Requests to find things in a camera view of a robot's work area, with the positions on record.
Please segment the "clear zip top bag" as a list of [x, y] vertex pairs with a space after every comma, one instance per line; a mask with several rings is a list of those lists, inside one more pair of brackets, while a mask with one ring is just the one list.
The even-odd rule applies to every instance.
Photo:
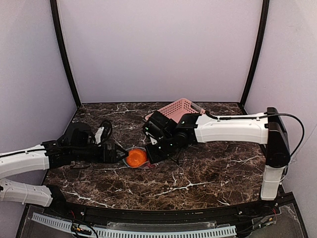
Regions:
[[143, 147], [131, 147], [126, 149], [128, 156], [123, 159], [124, 164], [132, 169], [154, 169], [158, 164], [151, 164], [146, 149]]

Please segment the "orange toy fruit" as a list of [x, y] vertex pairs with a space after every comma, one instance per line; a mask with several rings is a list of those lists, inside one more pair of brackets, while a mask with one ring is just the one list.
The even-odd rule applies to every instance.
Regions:
[[132, 149], [125, 161], [128, 166], [138, 168], [147, 161], [147, 154], [141, 149]]

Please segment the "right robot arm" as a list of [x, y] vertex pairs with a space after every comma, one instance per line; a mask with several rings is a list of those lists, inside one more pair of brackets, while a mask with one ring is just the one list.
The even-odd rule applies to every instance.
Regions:
[[265, 146], [265, 167], [260, 198], [277, 197], [282, 175], [293, 156], [288, 133], [282, 121], [284, 114], [268, 107], [266, 112], [240, 116], [184, 114], [179, 121], [159, 111], [147, 119], [143, 133], [150, 139], [145, 149], [150, 163], [168, 159], [180, 149], [214, 141], [252, 142]]

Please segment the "red toy fruit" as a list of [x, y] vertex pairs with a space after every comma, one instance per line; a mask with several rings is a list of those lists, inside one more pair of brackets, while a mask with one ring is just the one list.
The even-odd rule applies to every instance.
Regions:
[[153, 169], [155, 167], [156, 167], [156, 165], [155, 164], [151, 164], [151, 163], [145, 163], [143, 165], [143, 169]]

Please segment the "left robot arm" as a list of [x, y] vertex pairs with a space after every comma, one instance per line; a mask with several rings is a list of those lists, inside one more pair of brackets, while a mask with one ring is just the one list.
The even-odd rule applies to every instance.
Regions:
[[83, 122], [71, 123], [57, 140], [34, 147], [0, 155], [0, 200], [55, 207], [66, 199], [56, 185], [30, 185], [9, 180], [31, 171], [50, 170], [73, 162], [115, 164], [128, 156], [121, 146], [109, 147], [106, 141], [112, 134], [112, 125], [104, 120], [96, 133]]

